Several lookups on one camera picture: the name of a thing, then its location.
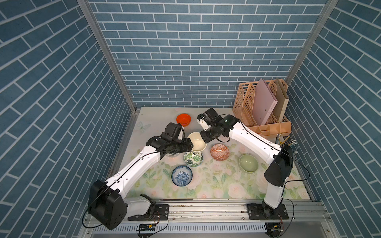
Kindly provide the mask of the right controller box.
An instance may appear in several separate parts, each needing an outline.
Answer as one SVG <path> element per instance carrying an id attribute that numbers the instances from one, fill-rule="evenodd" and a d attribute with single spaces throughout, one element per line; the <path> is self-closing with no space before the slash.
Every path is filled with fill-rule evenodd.
<path id="1" fill-rule="evenodd" d="M 277 238 L 282 232 L 282 225 L 277 222 L 265 223 L 267 231 L 265 234 L 270 238 Z"/>

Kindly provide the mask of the green leaf pattern bowl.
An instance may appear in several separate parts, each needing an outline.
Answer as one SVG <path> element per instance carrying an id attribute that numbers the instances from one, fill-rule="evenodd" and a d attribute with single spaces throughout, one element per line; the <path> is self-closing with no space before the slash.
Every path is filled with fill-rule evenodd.
<path id="1" fill-rule="evenodd" d="M 201 152 L 186 152 L 183 156 L 184 163 L 189 167 L 197 167 L 203 162 L 203 154 Z"/>

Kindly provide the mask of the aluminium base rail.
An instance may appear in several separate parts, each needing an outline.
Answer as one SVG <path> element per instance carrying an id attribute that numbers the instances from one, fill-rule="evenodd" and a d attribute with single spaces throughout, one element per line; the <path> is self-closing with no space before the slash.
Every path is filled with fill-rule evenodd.
<path id="1" fill-rule="evenodd" d="M 153 221 L 124 219 L 113 230 L 98 226 L 94 218 L 85 219 L 87 228 L 80 238 L 269 238 L 265 223 L 282 225 L 280 238 L 338 238 L 337 231 L 322 202 L 283 200 L 288 220 L 250 220 L 247 205 L 253 200 L 159 199 L 169 204 L 169 213 Z M 138 233 L 139 224 L 155 224 L 156 231 Z"/>

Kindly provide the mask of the blue floral bowl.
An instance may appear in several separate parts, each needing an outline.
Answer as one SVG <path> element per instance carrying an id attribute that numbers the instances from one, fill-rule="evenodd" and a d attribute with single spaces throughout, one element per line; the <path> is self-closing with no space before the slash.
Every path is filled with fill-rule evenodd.
<path id="1" fill-rule="evenodd" d="M 187 186 L 193 178 L 192 170 L 185 165 L 176 167 L 171 174 L 171 179 L 176 186 Z"/>

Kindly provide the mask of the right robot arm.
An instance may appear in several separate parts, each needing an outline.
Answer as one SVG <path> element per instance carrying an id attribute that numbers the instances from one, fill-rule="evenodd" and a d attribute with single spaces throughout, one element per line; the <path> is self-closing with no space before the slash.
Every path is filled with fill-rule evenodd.
<path id="1" fill-rule="evenodd" d="M 200 135 L 204 142 L 209 143 L 221 135 L 229 137 L 251 149 L 269 165 L 264 173 L 267 181 L 265 198 L 262 204 L 249 204 L 248 212 L 257 213 L 259 219 L 288 219 L 282 196 L 286 180 L 293 169 L 293 149 L 290 146 L 282 147 L 252 132 L 232 115 L 222 117 L 213 108 L 199 114 L 197 122 L 203 128 Z"/>

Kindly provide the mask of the light green bowl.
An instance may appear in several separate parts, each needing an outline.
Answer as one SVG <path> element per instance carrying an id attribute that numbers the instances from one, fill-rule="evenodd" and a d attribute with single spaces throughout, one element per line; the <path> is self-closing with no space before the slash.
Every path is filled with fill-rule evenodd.
<path id="1" fill-rule="evenodd" d="M 258 170 L 259 163 L 254 156 L 245 154 L 239 158 L 239 166 L 245 173 L 252 174 Z"/>

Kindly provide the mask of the red pattern bowl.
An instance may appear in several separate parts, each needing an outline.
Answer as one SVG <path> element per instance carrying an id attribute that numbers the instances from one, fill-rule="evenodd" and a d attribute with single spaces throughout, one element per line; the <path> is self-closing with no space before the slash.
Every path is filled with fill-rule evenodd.
<path id="1" fill-rule="evenodd" d="M 215 161 L 225 161 L 230 156 L 230 151 L 227 146 L 223 144 L 215 144 L 210 149 L 210 154 Z"/>

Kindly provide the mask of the beige folder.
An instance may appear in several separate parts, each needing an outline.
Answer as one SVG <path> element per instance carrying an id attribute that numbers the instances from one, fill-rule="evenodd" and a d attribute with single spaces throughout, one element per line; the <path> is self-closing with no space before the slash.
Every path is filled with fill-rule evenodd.
<path id="1" fill-rule="evenodd" d="M 289 102 L 289 97 L 287 95 L 288 85 L 282 79 L 276 79 L 274 82 L 277 86 L 275 94 L 277 104 L 272 113 L 277 121 L 281 123 L 283 121 L 283 117 Z"/>

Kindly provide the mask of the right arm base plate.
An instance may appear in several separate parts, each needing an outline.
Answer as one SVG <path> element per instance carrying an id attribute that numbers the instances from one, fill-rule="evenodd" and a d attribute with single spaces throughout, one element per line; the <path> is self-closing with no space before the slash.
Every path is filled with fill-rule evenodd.
<path id="1" fill-rule="evenodd" d="M 266 203 L 249 203 L 247 205 L 250 220 L 288 220 L 289 216 L 284 204 L 272 208 Z"/>

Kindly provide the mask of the green circuit board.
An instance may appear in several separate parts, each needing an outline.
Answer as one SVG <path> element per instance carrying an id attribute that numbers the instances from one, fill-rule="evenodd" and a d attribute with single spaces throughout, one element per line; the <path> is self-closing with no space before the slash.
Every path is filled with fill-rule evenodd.
<path id="1" fill-rule="evenodd" d="M 139 224 L 137 232 L 155 232 L 156 231 L 156 225 L 155 224 Z"/>

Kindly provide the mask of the floral table mat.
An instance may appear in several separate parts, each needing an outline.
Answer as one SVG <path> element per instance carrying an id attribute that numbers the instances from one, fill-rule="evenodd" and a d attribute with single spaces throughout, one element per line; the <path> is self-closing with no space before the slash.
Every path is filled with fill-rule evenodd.
<path id="1" fill-rule="evenodd" d="M 190 124 L 185 127 L 186 135 L 201 132 L 202 127 L 197 123 L 197 115 L 205 111 L 207 108 L 141 108 L 120 167 L 125 167 L 134 159 L 151 137 L 160 136 L 168 123 L 176 122 L 180 114 L 191 116 Z M 212 158 L 210 149 L 215 144 L 228 147 L 230 156 L 227 160 L 220 162 Z M 202 154 L 203 162 L 191 169 L 193 178 L 187 186 L 176 186 L 171 179 L 172 171 L 179 165 L 184 165 L 184 155 L 180 153 L 175 157 L 165 156 L 151 166 L 133 185 L 127 196 L 146 194 L 152 198 L 264 198 L 267 191 L 264 173 L 268 164 L 248 147 L 222 136 L 219 141 L 208 143 Z M 245 154 L 254 156 L 259 163 L 258 170 L 252 174 L 245 173 L 239 166 L 239 158 Z"/>

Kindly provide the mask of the peach file organizer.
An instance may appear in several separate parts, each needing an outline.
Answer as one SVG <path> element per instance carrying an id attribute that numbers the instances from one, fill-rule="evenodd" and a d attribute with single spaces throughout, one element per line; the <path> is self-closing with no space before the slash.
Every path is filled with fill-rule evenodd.
<path id="1" fill-rule="evenodd" d="M 240 83 L 233 113 L 245 126 L 265 138 L 289 136 L 291 122 L 285 117 L 289 98 L 282 79 Z"/>

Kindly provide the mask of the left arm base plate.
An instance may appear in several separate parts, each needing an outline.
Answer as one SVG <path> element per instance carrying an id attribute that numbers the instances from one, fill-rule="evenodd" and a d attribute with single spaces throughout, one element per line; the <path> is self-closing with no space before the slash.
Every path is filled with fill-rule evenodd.
<path id="1" fill-rule="evenodd" d="M 160 215 L 168 215 L 169 204 L 150 205 L 148 211 L 144 215 L 135 215 L 128 217 L 129 221 L 153 221 L 158 220 Z"/>

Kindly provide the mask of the yellow pencil cup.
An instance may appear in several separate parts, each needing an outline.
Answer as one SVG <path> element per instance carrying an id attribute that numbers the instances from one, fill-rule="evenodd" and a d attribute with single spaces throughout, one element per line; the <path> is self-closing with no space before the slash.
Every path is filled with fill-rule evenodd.
<path id="1" fill-rule="evenodd" d="M 278 145 L 283 145 L 286 142 L 286 140 L 288 140 L 289 138 L 290 138 L 290 136 L 283 137 L 281 134 L 277 134 L 277 136 L 275 138 L 275 143 Z"/>

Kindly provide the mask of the pink folder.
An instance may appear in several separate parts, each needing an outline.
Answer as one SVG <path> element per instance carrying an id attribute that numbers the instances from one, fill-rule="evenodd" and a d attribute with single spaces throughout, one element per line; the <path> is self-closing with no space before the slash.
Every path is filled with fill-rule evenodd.
<path id="1" fill-rule="evenodd" d="M 252 115 L 257 125 L 266 124 L 276 104 L 277 99 L 272 93 L 270 87 L 263 79 L 260 79 L 255 87 L 255 96 L 252 109 Z"/>

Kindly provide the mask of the cream bowl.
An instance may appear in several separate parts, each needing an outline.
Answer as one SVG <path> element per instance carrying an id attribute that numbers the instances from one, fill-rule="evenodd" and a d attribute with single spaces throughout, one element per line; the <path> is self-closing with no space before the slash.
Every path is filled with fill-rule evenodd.
<path id="1" fill-rule="evenodd" d="M 189 134 L 188 138 L 191 140 L 193 144 L 192 152 L 201 152 L 207 146 L 207 144 L 204 142 L 199 132 L 193 132 Z"/>

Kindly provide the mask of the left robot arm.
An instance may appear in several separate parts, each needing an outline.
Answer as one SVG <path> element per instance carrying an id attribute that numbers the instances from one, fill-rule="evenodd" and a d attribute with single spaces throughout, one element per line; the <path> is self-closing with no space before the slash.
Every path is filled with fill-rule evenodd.
<path id="1" fill-rule="evenodd" d="M 123 169 L 106 181 L 97 180 L 90 187 L 87 213 L 112 230 L 126 217 L 151 219 L 155 201 L 147 195 L 126 198 L 140 177 L 166 154 L 190 152 L 193 144 L 185 138 L 181 124 L 169 123 L 160 136 L 148 140 L 142 151 Z"/>

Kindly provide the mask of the orange bowl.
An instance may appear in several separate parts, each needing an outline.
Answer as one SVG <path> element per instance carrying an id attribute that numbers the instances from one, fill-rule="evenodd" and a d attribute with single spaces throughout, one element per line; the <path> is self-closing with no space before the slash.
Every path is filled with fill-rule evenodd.
<path id="1" fill-rule="evenodd" d="M 177 116 L 176 122 L 183 127 L 187 127 L 191 122 L 191 116 L 189 114 L 180 114 Z"/>

